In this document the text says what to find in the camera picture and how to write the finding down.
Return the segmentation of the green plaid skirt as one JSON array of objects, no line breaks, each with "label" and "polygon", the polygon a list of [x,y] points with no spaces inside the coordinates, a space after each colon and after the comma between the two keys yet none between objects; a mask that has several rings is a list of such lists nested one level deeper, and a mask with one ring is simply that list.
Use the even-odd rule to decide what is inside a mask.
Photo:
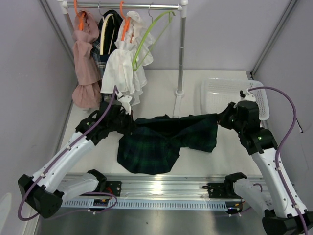
[{"label": "green plaid skirt", "polygon": [[181,148],[211,153],[217,145],[218,114],[138,118],[119,140],[117,161],[131,173],[171,171]]}]

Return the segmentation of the white ruffled skirt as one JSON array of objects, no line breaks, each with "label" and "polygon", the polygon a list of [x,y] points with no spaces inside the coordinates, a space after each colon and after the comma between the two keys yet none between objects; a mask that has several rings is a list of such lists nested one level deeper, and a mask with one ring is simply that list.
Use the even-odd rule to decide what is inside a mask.
[{"label": "white ruffled skirt", "polygon": [[125,21],[122,21],[118,37],[114,43],[116,49],[109,56],[102,77],[101,94],[112,94],[114,86],[123,93],[132,97],[131,105],[140,103],[142,88],[147,84],[144,66],[153,62],[153,56],[149,47],[155,42],[153,36],[148,33],[144,36],[148,27],[136,11],[129,11],[129,31],[125,41],[121,41]]}]

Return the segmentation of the orange plastic hanger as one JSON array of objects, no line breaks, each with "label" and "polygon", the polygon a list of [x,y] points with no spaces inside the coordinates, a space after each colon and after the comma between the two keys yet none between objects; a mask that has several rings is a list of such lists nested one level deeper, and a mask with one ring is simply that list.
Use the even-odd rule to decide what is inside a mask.
[{"label": "orange plastic hanger", "polygon": [[119,5],[119,8],[120,8],[120,13],[121,13],[121,16],[122,18],[125,20],[125,25],[123,27],[123,32],[122,32],[122,39],[121,41],[125,41],[125,37],[126,37],[126,33],[129,31],[129,27],[130,27],[130,18],[129,17],[126,17],[123,13],[123,4],[124,4],[124,1],[122,0],[120,2],[120,5]]}]

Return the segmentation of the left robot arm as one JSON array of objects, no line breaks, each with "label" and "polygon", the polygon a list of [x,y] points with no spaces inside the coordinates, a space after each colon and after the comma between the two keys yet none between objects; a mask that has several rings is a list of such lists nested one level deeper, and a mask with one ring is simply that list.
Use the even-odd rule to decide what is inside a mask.
[{"label": "left robot arm", "polygon": [[36,215],[51,218],[61,205],[81,195],[105,195],[114,197],[106,190],[107,178],[98,170],[92,169],[81,177],[63,183],[63,178],[78,161],[92,151],[109,133],[130,132],[133,112],[129,102],[124,99],[105,101],[100,110],[92,112],[80,121],[66,145],[40,170],[33,175],[22,175],[18,179],[22,201],[18,218],[24,221],[22,207],[27,203]]}]

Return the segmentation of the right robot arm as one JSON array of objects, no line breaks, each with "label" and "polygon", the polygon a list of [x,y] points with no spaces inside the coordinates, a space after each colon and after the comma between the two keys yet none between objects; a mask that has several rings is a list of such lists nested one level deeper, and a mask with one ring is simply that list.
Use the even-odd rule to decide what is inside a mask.
[{"label": "right robot arm", "polygon": [[313,213],[294,189],[273,134],[261,127],[257,103],[247,100],[230,102],[218,117],[221,127],[238,134],[241,145],[256,163],[268,189],[265,194],[238,172],[225,177],[224,194],[243,198],[261,216],[268,235],[307,235],[313,227]]}]

